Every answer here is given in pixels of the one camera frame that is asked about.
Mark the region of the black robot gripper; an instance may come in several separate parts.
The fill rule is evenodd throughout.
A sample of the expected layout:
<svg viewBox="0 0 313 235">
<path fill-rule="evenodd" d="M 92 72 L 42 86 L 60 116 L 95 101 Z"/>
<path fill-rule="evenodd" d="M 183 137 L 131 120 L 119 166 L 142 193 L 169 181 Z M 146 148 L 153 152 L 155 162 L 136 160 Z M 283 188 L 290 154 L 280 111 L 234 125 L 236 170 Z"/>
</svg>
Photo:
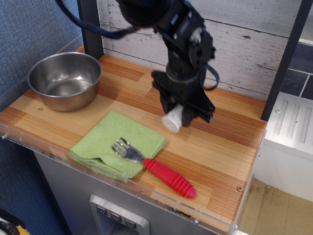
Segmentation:
<svg viewBox="0 0 313 235">
<path fill-rule="evenodd" d="M 194 118 L 200 117 L 210 122 L 213 119 L 215 107 L 206 95 L 210 88 L 204 86 L 206 71 L 210 71 L 214 76 L 216 71 L 206 64 L 198 72 L 187 76 L 183 80 L 182 76 L 173 73 L 170 68 L 166 72 L 153 71 L 152 85 L 159 90 L 160 102 L 165 114 L 175 108 L 177 104 L 184 107 L 182 111 L 182 126 L 189 127 Z"/>
</svg>

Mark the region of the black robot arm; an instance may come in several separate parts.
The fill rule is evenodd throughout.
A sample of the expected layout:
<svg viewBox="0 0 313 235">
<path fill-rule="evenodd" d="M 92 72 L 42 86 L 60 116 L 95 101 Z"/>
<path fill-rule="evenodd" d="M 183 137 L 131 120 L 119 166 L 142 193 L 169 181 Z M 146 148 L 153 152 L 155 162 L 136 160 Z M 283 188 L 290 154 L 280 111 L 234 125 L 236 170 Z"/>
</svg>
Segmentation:
<svg viewBox="0 0 313 235">
<path fill-rule="evenodd" d="M 152 28 L 168 49 L 165 72 L 153 71 L 152 85 L 159 90 L 163 111 L 182 105 L 182 125 L 201 117 L 210 122 L 215 107 L 206 95 L 206 72 L 219 80 L 208 62 L 215 57 L 213 38 L 204 20 L 186 0 L 120 0 L 124 19 L 135 29 Z"/>
</svg>

